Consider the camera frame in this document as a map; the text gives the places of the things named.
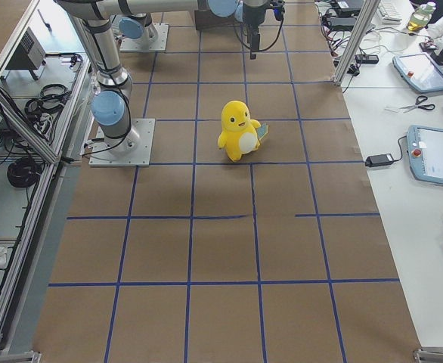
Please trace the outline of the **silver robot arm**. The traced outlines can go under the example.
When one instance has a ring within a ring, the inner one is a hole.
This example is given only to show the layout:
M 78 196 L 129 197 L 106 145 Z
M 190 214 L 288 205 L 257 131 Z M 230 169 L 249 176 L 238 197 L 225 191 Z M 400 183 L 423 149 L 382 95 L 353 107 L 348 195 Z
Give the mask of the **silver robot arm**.
M 132 79 L 119 58 L 110 19 L 113 15 L 121 14 L 134 20 L 138 14 L 150 12 L 208 8 L 218 17 L 227 17 L 241 11 L 248 35 L 244 45 L 249 48 L 250 57 L 256 58 L 261 52 L 259 26 L 265 20 L 265 12 L 273 10 L 279 21 L 284 14 L 282 1 L 60 1 L 58 4 L 82 23 L 101 87 L 92 101 L 91 111 L 104 133 L 105 150 L 117 154 L 133 150 L 138 138 L 129 108 Z
M 158 32 L 153 25 L 151 13 L 139 13 L 122 17 L 118 23 L 121 34 L 138 43 L 148 46 L 158 39 Z

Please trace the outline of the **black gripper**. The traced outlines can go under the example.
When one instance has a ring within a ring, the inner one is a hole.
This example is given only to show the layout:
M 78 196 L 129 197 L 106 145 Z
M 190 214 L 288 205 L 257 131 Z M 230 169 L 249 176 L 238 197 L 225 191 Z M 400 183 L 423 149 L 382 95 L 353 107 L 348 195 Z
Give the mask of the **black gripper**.
M 285 18 L 285 1 L 243 1 L 242 18 L 246 26 L 246 34 L 248 47 L 250 51 L 267 51 L 271 49 L 278 41 Z M 266 48 L 260 48 L 260 31 L 259 27 L 265 22 L 266 11 L 272 10 L 277 22 L 280 23 L 277 35 L 274 41 Z M 250 60 L 256 59 L 256 53 L 249 54 Z

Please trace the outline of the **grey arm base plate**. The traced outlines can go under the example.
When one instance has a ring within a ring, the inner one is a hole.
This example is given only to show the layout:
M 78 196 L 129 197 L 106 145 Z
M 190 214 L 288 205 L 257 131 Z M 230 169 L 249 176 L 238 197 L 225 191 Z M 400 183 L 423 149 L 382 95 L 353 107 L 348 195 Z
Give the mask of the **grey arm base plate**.
M 149 166 L 155 123 L 155 119 L 133 119 L 131 131 L 120 145 L 108 150 L 119 143 L 109 138 L 107 143 L 95 143 L 88 164 L 91 167 Z

